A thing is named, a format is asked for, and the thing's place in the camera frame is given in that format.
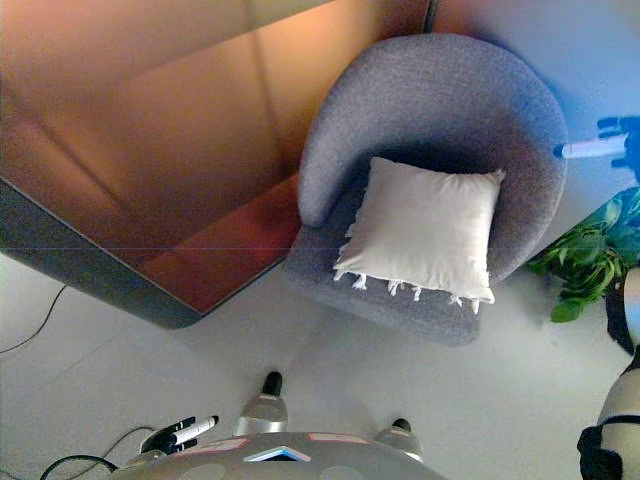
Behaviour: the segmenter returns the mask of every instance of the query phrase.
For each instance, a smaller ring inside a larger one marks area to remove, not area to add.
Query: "tassel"
[[[462,300],[460,299],[460,297],[451,295],[451,298],[449,298],[449,305],[453,305],[454,303],[457,303],[460,307],[462,306]]]
[[[367,289],[367,276],[364,273],[361,273],[358,277],[358,280],[353,284],[353,288],[356,290],[366,290]]]
[[[398,285],[402,285],[400,280],[389,280],[389,284],[387,285],[387,290],[391,294],[392,297],[396,296],[398,293]]]
[[[498,183],[502,183],[502,181],[507,177],[507,174],[501,168],[493,172],[493,175]]]

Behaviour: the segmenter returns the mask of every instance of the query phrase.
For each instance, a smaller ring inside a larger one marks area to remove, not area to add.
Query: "white pen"
[[[204,420],[200,420],[199,422],[196,422],[187,428],[183,428],[182,430],[173,432],[172,435],[174,435],[176,438],[175,444],[180,445],[191,440],[192,438],[196,438],[202,435],[207,430],[211,430],[216,426],[218,420],[219,417],[217,415],[214,415],[212,417],[205,418]]]

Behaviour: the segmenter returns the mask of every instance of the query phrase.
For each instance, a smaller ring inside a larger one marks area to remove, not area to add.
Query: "armchair seat cushion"
[[[370,278],[367,291],[352,288],[353,279],[333,280],[333,265],[344,244],[344,233],[362,203],[366,173],[360,174],[340,197],[322,227],[303,226],[284,263],[289,284],[317,300],[376,323],[418,333],[437,343],[457,346],[472,342],[479,333],[479,317],[469,303],[449,304],[451,295],[425,290],[414,302],[410,288],[392,297],[387,282]]]

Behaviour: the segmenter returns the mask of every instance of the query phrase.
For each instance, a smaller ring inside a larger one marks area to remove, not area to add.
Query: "marker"
[[[212,417],[205,418],[204,420],[200,420],[187,428],[173,432],[172,435],[175,437],[175,444],[180,445],[181,443],[185,443],[202,435],[207,430],[211,430],[215,427],[219,420],[220,418],[217,415],[214,415]]]
[[[625,142],[629,137],[628,133],[613,137],[599,138],[587,142],[567,143],[558,145],[553,149],[553,154],[558,158],[592,158],[605,157],[607,155],[626,154]]]

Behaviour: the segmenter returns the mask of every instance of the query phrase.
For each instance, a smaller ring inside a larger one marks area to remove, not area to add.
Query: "white wall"
[[[572,141],[597,136],[609,115],[640,115],[637,0],[440,0],[435,31],[502,45],[525,60],[558,98]],[[608,159],[574,161],[548,243],[618,191],[635,185]]]

